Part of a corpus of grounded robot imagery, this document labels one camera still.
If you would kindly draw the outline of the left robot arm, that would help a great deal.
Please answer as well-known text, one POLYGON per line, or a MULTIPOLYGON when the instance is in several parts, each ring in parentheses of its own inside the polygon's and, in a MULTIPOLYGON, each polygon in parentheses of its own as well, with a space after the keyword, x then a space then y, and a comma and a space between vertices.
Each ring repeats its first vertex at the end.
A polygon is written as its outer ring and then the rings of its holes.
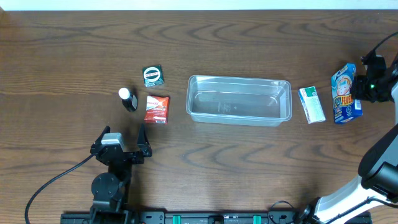
POLYGON ((132 166, 144 163, 152 155, 142 124, 137 137, 138 151, 124 150, 123 136, 111 133, 106 126, 91 145, 90 153, 96 160, 108 167, 93 180, 91 191, 93 205, 90 208, 90 223, 139 223, 139 215, 129 208, 127 201, 132 180, 132 166))

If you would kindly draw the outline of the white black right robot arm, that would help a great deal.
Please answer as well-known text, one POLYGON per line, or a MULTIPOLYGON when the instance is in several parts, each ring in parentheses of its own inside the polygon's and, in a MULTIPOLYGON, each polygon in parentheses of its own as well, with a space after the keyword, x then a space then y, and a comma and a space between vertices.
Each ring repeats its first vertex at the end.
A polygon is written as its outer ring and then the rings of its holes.
MULTIPOLYGON (((356 77, 351 94, 355 100, 389 100, 397 106, 397 65, 387 68, 379 78, 356 77)), ((345 223, 380 205, 397 208, 397 126, 365 153, 351 182, 313 200, 295 223, 345 223)))

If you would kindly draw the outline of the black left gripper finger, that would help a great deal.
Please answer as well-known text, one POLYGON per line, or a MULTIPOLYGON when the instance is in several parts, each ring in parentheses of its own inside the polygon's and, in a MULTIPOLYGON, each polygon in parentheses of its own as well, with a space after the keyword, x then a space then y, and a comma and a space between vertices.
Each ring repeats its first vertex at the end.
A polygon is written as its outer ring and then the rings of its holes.
POLYGON ((108 133, 110 133, 110 127, 109 126, 105 126, 105 128, 102 131, 102 133, 99 135, 99 137, 93 143, 93 146, 101 145, 101 140, 103 139, 104 135, 108 134, 108 133))
POLYGON ((145 126, 141 124, 138 137, 137 137, 137 146, 142 152, 149 152, 150 151, 150 144, 149 140, 146 136, 145 126))

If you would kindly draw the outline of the blue Cool Fever box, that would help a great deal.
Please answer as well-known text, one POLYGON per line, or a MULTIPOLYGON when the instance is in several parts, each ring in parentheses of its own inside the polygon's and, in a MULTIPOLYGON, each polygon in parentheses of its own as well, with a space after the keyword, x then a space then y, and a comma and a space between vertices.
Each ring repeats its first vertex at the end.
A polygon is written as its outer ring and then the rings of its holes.
POLYGON ((331 77, 335 124, 345 124, 363 115, 361 102, 354 100, 350 93, 355 74, 355 64, 347 63, 331 77))

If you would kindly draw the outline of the red Panadol ActiFast packet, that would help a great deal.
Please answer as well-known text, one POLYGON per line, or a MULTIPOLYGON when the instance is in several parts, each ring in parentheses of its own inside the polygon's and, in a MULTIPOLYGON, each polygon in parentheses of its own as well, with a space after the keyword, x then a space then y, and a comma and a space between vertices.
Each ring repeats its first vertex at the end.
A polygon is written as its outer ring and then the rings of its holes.
POLYGON ((146 102, 145 123, 168 123, 169 97, 148 96, 146 102))

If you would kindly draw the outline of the white green medicine box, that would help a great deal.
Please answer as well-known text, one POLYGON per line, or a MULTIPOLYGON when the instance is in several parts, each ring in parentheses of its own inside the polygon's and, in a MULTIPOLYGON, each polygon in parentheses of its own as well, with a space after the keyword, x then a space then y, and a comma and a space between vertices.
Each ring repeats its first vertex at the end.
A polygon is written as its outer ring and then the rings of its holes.
POLYGON ((323 108, 314 86, 300 88, 298 95, 300 97, 308 124, 326 121, 323 108))

